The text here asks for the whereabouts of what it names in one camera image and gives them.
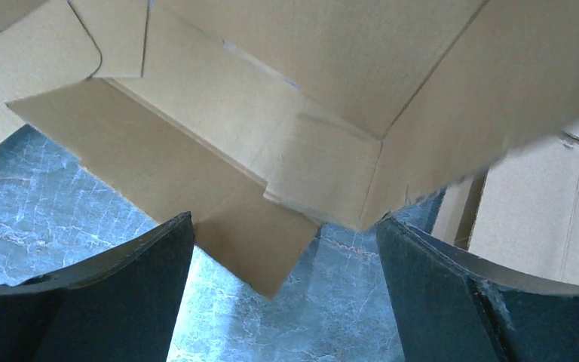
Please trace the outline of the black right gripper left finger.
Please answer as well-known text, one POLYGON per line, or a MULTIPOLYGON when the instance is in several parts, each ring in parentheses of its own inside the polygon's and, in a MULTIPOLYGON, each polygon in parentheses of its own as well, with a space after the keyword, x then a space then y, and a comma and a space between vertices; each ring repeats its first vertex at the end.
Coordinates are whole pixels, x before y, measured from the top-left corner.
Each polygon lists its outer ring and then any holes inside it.
POLYGON ((194 245, 184 212, 74 265, 0 285, 0 361, 165 361, 194 245))

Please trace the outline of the lower flat cardboard sheet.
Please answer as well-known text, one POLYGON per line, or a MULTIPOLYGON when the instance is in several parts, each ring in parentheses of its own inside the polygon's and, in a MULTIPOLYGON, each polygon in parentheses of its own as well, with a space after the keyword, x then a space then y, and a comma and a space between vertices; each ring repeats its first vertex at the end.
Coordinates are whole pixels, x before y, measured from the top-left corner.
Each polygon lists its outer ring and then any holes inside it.
POLYGON ((496 264, 579 285, 579 123, 449 186, 431 233, 496 264))

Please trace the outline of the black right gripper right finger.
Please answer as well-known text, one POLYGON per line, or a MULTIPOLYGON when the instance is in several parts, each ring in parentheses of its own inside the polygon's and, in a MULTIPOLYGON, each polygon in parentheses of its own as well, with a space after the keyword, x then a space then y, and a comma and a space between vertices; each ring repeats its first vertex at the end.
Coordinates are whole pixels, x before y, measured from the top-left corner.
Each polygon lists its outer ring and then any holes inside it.
POLYGON ((579 285, 495 264, 394 217, 376 237, 408 361, 579 361, 579 285))

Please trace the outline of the cardboard box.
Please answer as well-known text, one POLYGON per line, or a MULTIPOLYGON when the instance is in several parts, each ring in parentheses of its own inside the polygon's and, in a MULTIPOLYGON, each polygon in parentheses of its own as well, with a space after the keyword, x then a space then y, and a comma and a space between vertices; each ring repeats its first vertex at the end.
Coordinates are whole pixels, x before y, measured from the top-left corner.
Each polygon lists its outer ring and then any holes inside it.
POLYGON ((31 124, 263 296, 579 119, 579 1, 0 1, 0 142, 31 124))

